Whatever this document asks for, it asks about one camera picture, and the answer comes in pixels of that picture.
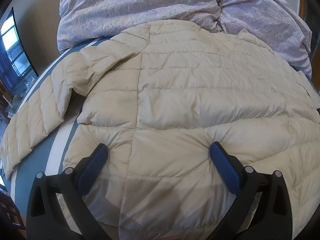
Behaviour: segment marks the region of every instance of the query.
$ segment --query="blue curtain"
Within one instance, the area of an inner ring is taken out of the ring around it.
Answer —
[[[13,95],[13,89],[18,83],[19,76],[11,65],[2,37],[0,37],[0,79],[8,92]]]

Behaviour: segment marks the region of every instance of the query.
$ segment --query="blue and white striped sheet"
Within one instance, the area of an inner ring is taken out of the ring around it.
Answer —
[[[97,46],[110,38],[111,37],[103,37],[85,41],[62,53],[39,76],[36,83],[21,102],[20,107],[29,100],[30,96],[40,87],[41,83],[51,74],[52,70],[63,58],[82,48]],[[46,139],[34,147],[32,152],[15,166],[8,180],[6,180],[5,175],[2,172],[1,176],[4,184],[24,217],[27,214],[29,195],[36,173],[44,171],[45,174],[49,176],[62,172],[62,161],[75,134],[76,128],[78,127],[76,118],[77,116],[74,116],[70,120],[63,122]]]

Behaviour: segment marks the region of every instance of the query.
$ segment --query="quilted jacket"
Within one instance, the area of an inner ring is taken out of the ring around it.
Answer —
[[[249,33],[156,21],[70,54],[5,131],[7,177],[63,121],[72,90],[86,100],[64,167],[108,146],[86,203],[120,239],[205,239],[214,230],[235,198],[208,155],[214,141],[258,172],[283,173],[293,237],[320,202],[320,98]]]

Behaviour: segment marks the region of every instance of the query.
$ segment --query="silver screw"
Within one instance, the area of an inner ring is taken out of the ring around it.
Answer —
[[[68,168],[66,168],[65,170],[64,170],[64,173],[65,174],[71,174],[73,172],[73,168],[71,168],[71,167],[68,167]]]
[[[36,177],[37,177],[38,179],[41,179],[42,176],[43,176],[43,172],[42,172],[42,171],[40,171],[40,172],[38,172],[38,173],[36,174]]]
[[[276,171],[276,172],[275,172],[275,175],[276,175],[278,178],[280,178],[280,177],[282,176],[282,173],[281,173],[281,171]]]
[[[251,167],[251,166],[246,166],[244,168],[244,170],[247,172],[247,173],[253,173],[254,169]]]

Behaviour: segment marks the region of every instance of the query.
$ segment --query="blanket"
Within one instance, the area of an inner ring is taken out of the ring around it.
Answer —
[[[72,91],[86,100],[63,167],[108,146],[85,202],[121,240],[214,230],[235,198],[208,155],[214,141],[257,172],[283,173],[293,237],[319,205],[320,97],[250,33],[155,21],[68,55],[6,129],[6,177],[63,121]]]
[[[61,0],[58,48],[163,19],[188,20],[217,33],[246,29],[311,79],[311,31],[285,0]]]

